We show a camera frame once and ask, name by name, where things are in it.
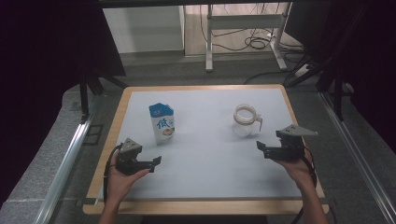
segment blue carton cap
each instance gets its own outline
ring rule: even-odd
[[[156,105],[151,105],[148,108],[152,118],[174,115],[174,110],[169,105],[158,103]]]

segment person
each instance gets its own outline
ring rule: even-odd
[[[105,208],[99,223],[112,224],[117,222],[117,214],[122,199],[128,194],[134,182],[149,173],[149,169],[137,172],[134,175],[123,175],[114,164],[119,151],[116,150],[111,158],[108,175],[108,194]],[[306,158],[312,162],[308,150],[305,150]],[[324,214],[314,182],[305,163],[297,161],[275,161],[283,166],[289,176],[295,181],[297,188],[303,197],[304,223],[305,224],[328,224],[329,220]]]

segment white wall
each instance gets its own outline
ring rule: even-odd
[[[183,50],[182,7],[105,8],[119,53]]]

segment wooden table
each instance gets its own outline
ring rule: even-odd
[[[120,99],[115,118],[98,162],[95,174],[89,188],[87,198],[96,199],[103,184],[103,173],[106,161],[111,150],[118,144],[120,128],[128,108],[128,103],[133,92],[138,91],[196,91],[196,90],[248,90],[248,89],[280,89],[285,103],[289,109],[293,123],[297,120],[292,111],[288,95],[281,85],[248,85],[248,86],[168,86],[168,87],[130,87],[125,89]],[[317,192],[319,198],[325,202],[325,195],[318,182]],[[123,202],[120,205],[120,214],[136,215],[279,215],[297,214],[302,207],[301,199],[291,200],[216,200],[216,201],[135,201]],[[84,204],[86,214],[101,214],[104,203],[96,200],[95,204]],[[323,203],[325,212],[329,206]]]

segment gray carpet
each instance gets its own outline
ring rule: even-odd
[[[119,79],[131,86],[239,85],[256,74],[278,72],[271,53],[262,56],[216,57],[212,73],[205,71],[203,58],[176,57],[174,60],[166,58],[141,62],[124,58],[123,62],[127,77]],[[250,80],[248,84],[280,84],[285,76],[262,75]],[[315,90],[317,79],[318,77],[312,77],[294,88],[287,89],[287,93],[299,125],[319,132],[319,136],[306,137],[305,141],[314,153],[318,176],[333,210],[328,218],[334,223],[332,215],[335,215],[339,224],[387,223]],[[114,84],[104,79],[101,82],[105,93],[98,96],[99,104],[92,121],[93,132],[95,128],[103,128],[101,136],[97,144],[94,136],[86,137],[87,145],[82,146],[78,154],[50,223],[98,222],[99,216],[85,215],[80,204],[91,184],[122,94],[122,89]],[[78,126],[81,114],[76,108],[76,102],[79,102],[78,87],[64,95],[63,108],[58,119],[35,160],[4,203],[0,212],[0,223],[32,223],[35,219]],[[363,155],[395,202],[396,176],[392,172],[396,168],[394,153],[359,115],[347,97],[343,99],[343,112],[345,123]],[[122,215],[119,223],[139,223],[141,218]],[[290,223],[292,219],[293,216],[268,216],[268,223]]]

